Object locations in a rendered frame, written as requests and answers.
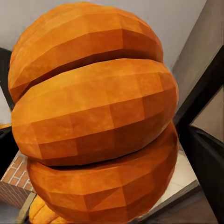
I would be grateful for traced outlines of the pumpkin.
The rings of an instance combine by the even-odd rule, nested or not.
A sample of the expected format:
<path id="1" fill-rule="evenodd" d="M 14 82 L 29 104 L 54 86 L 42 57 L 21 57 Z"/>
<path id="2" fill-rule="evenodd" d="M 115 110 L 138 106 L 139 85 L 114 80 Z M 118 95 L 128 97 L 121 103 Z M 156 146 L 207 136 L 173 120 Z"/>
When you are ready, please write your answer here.
<path id="1" fill-rule="evenodd" d="M 74 224 L 129 224 L 161 198 L 179 142 L 179 87 L 136 15 L 61 4 L 13 48 L 10 124 L 37 195 Z"/>
<path id="2" fill-rule="evenodd" d="M 54 213 L 51 208 L 46 205 L 43 196 L 39 196 L 39 194 L 36 195 L 30 206 L 29 219 L 31 224 L 74 224 Z"/>

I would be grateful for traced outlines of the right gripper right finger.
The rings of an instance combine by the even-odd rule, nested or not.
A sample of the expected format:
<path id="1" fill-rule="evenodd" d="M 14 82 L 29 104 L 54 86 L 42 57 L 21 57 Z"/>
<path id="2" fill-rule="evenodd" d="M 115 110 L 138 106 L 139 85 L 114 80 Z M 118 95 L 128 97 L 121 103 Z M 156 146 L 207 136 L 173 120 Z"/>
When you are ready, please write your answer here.
<path id="1" fill-rule="evenodd" d="M 224 224 L 224 143 L 183 124 L 179 141 L 219 224 Z"/>

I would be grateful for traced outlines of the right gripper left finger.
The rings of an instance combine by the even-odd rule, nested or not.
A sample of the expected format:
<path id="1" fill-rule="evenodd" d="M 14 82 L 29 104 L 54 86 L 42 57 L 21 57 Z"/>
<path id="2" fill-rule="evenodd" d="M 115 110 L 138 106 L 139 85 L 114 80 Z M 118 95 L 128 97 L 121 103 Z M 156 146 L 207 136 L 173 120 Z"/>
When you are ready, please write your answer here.
<path id="1" fill-rule="evenodd" d="M 4 176 L 19 147 L 13 137 L 12 127 L 0 129 L 0 179 Z"/>

